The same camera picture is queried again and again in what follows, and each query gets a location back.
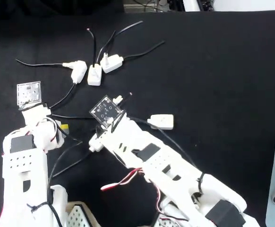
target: white plug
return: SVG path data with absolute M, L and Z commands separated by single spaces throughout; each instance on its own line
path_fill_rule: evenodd
M 101 67 L 105 73 L 109 73 L 123 65 L 124 59 L 115 54 L 108 57 L 107 53 L 104 53 L 102 60 L 100 61 Z
M 99 64 L 90 65 L 87 77 L 87 83 L 91 86 L 100 86 L 102 79 L 102 67 Z
M 116 105 L 120 104 L 121 101 L 123 101 L 122 96 L 118 96 L 112 100 Z
M 172 130 L 174 126 L 174 116 L 173 114 L 155 114 L 151 115 L 147 122 L 163 130 Z
M 74 84 L 81 83 L 87 71 L 87 65 L 85 61 L 73 61 L 69 63 L 63 63 L 62 66 L 72 69 L 71 78 Z

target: red and white wire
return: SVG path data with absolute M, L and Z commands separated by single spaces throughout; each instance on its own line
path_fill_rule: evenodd
M 177 217 L 174 217 L 174 216 L 171 216 L 171 215 L 167 215 L 165 214 L 164 212 L 162 212 L 162 210 L 159 208 L 159 203 L 160 203 L 160 200 L 161 200 L 161 190 L 159 189 L 159 187 L 153 183 L 153 185 L 155 186 L 156 188 L 156 193 L 157 193 L 157 197 L 156 197 L 156 210 L 158 213 L 160 213 L 161 215 L 164 215 L 166 216 L 166 218 L 173 218 L 175 220 L 178 220 L 178 221 L 188 221 L 187 219 L 185 218 L 177 218 Z
M 143 171 L 141 170 L 141 168 L 136 168 L 132 171 L 130 171 L 121 181 L 119 181 L 118 183 L 110 183 L 107 185 L 104 185 L 101 187 L 101 191 L 106 191 L 108 189 L 114 188 L 118 185 L 125 185 L 128 184 L 138 173 L 143 173 Z

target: perforated white plate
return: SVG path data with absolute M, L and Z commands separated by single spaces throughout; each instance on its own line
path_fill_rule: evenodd
M 80 206 L 74 206 L 67 219 L 67 227 L 91 227 Z

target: hole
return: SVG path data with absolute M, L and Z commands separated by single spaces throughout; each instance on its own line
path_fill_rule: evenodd
M 30 180 L 28 181 L 23 181 L 23 192 L 28 191 L 30 188 Z

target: white connector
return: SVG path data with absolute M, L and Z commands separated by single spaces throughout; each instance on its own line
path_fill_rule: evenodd
M 109 73 L 117 68 L 121 67 L 124 59 L 115 54 L 108 57 L 107 53 L 104 53 L 102 60 L 100 61 L 101 67 L 105 73 Z
M 71 78 L 74 84 L 81 83 L 87 71 L 87 65 L 85 61 L 73 61 L 69 63 L 62 63 L 62 66 L 72 69 Z
M 91 86 L 100 86 L 102 79 L 102 67 L 99 64 L 90 65 L 87 77 L 87 83 Z
M 147 122 L 162 130 L 172 130 L 174 126 L 174 116 L 173 114 L 155 114 L 151 115 Z
M 118 96 L 112 100 L 116 105 L 120 104 L 121 101 L 123 101 L 122 96 Z
M 100 142 L 99 138 L 96 134 L 93 135 L 93 137 L 89 141 L 89 150 L 91 152 L 99 152 L 103 149 L 103 144 Z

